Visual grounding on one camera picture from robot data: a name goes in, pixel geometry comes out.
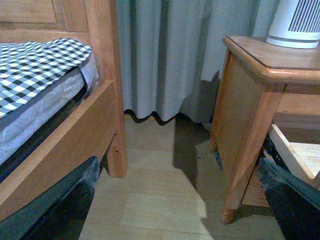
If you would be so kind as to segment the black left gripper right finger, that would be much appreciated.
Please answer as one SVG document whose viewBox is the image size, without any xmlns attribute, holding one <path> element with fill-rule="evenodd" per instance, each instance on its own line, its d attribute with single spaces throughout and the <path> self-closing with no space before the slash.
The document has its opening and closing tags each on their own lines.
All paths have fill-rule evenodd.
<svg viewBox="0 0 320 240">
<path fill-rule="evenodd" d="M 284 238 L 318 240 L 320 191 L 264 157 L 258 177 Z"/>
</svg>

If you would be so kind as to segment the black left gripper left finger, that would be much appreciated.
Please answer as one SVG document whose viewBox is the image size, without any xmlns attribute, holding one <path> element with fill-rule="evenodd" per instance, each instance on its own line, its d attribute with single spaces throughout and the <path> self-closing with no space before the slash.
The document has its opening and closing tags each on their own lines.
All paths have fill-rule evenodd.
<svg viewBox="0 0 320 240">
<path fill-rule="evenodd" d="M 92 156 L 0 222 L 2 240 L 77 240 L 95 195 L 100 163 Z"/>
</svg>

